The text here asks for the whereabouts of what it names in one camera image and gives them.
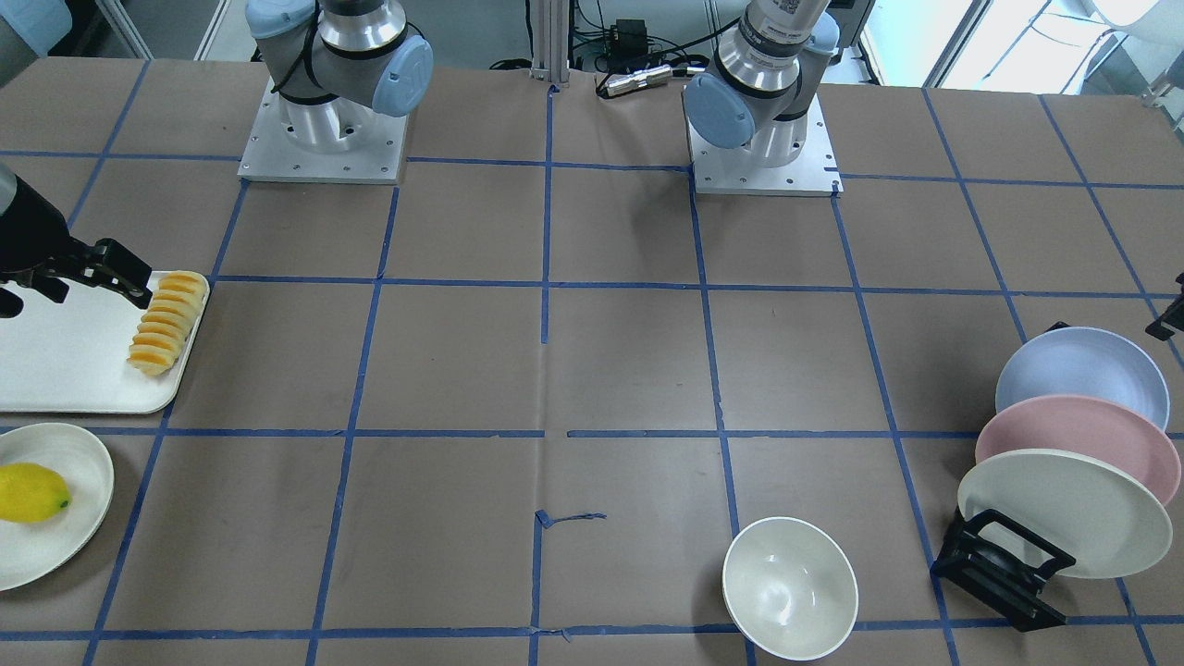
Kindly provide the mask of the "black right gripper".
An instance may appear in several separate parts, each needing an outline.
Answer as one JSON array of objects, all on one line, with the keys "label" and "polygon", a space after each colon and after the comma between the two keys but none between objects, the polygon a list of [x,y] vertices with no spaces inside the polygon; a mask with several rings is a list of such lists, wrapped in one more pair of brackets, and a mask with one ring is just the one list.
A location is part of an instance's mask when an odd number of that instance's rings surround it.
[{"label": "black right gripper", "polygon": [[[1,165],[1,274],[4,278],[37,274],[37,292],[63,303],[67,281],[123,296],[139,309],[152,303],[152,265],[114,239],[94,245],[72,239],[65,218],[21,177]],[[24,312],[24,300],[0,288],[0,316]]]}]

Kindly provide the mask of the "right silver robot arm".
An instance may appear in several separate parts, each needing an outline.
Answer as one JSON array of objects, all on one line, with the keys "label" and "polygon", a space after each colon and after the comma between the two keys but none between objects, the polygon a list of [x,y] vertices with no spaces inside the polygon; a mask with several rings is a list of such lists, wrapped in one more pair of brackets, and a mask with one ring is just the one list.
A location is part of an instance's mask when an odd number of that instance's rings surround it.
[{"label": "right silver robot arm", "polygon": [[[271,85],[242,152],[255,182],[397,184],[407,119],[427,92],[433,50],[398,1],[250,1],[245,18]],[[67,222],[4,168],[1,278],[62,303],[71,283],[140,309],[152,267],[118,241],[77,241]]]}]

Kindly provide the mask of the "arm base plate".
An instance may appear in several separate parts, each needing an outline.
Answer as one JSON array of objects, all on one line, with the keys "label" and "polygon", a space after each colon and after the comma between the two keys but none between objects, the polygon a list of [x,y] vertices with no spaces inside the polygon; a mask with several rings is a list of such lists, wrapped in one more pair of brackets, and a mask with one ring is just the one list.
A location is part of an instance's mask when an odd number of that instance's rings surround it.
[{"label": "arm base plate", "polygon": [[238,177],[255,182],[397,185],[408,117],[337,98],[296,105],[266,82]]},{"label": "arm base plate", "polygon": [[739,148],[714,146],[690,122],[686,137],[702,194],[832,197],[845,190],[819,97],[804,117],[773,121]]}]

